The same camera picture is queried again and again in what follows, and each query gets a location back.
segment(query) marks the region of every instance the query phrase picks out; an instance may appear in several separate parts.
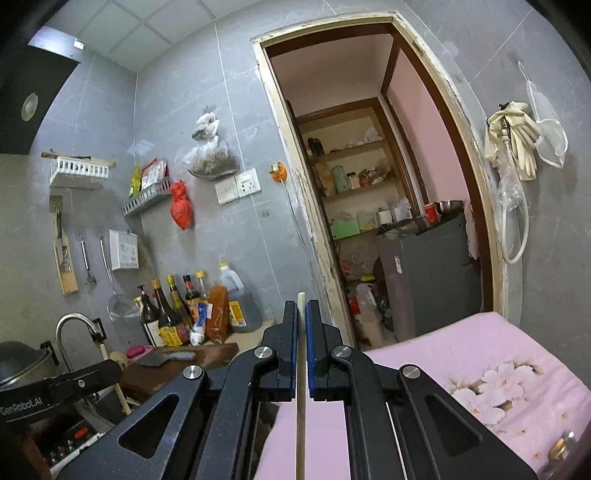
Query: metal bowl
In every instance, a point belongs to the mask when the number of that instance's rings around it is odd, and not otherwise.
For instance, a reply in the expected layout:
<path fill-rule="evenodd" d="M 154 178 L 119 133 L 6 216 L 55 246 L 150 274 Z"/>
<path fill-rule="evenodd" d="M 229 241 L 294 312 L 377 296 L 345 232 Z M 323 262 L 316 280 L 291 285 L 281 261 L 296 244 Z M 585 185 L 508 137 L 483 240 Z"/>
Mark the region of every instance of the metal bowl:
<path fill-rule="evenodd" d="M 441 216 L 449 215 L 452 212 L 463 210 L 463 200 L 447 200 L 445 202 L 435 202 L 435 210 Z"/>

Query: refrigerator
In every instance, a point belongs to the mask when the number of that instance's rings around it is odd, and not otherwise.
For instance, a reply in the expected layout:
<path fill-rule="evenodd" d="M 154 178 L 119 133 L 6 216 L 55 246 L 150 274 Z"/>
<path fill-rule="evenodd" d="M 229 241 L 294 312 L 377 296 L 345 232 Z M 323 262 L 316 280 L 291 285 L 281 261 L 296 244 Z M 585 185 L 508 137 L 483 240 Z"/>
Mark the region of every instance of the refrigerator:
<path fill-rule="evenodd" d="M 479 263 L 468 254 L 461 212 L 420 232 L 413 223 L 378 236 L 379 258 L 399 342 L 480 311 Z"/>

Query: white basket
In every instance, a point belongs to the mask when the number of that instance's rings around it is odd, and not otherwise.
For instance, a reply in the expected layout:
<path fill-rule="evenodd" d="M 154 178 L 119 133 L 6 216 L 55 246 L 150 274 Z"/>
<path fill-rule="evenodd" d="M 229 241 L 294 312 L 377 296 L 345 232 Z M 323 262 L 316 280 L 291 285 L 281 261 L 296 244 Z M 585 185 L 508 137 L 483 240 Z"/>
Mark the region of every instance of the white basket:
<path fill-rule="evenodd" d="M 95 189 L 108 178 L 109 167 L 106 165 L 60 156 L 51 163 L 49 185 L 52 187 Z"/>
<path fill-rule="evenodd" d="M 109 229 L 109 250 L 111 270 L 139 268 L 138 236 L 135 233 Z"/>

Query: pink wall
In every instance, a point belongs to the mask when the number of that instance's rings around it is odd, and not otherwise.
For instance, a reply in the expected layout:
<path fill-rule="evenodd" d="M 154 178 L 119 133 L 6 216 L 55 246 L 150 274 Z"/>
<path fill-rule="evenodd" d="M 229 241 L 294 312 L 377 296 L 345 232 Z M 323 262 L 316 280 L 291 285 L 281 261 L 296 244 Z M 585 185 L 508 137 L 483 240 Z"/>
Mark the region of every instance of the pink wall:
<path fill-rule="evenodd" d="M 417 157 L 429 200 L 469 199 L 464 175 L 441 115 L 402 52 L 396 62 L 388 98 Z"/>
<path fill-rule="evenodd" d="M 271 59 L 296 116 L 379 95 L 392 37 L 344 38 Z"/>

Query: pink bedsheet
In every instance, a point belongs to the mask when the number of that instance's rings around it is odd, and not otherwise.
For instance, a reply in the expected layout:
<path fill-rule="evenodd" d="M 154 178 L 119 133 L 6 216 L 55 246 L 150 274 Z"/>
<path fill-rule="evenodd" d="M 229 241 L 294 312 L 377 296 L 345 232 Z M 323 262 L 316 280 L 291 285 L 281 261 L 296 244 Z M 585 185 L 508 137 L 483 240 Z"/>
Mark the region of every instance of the pink bedsheet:
<path fill-rule="evenodd" d="M 496 313 L 473 315 L 368 355 L 387 367 L 419 365 L 462 404 L 477 405 L 477 418 L 535 471 L 564 430 L 578 438 L 591 419 L 591 393 L 581 380 Z M 256 480 L 295 478 L 295 417 L 295 402 L 281 404 Z M 349 478 L 342 403 L 308 399 L 306 480 Z"/>

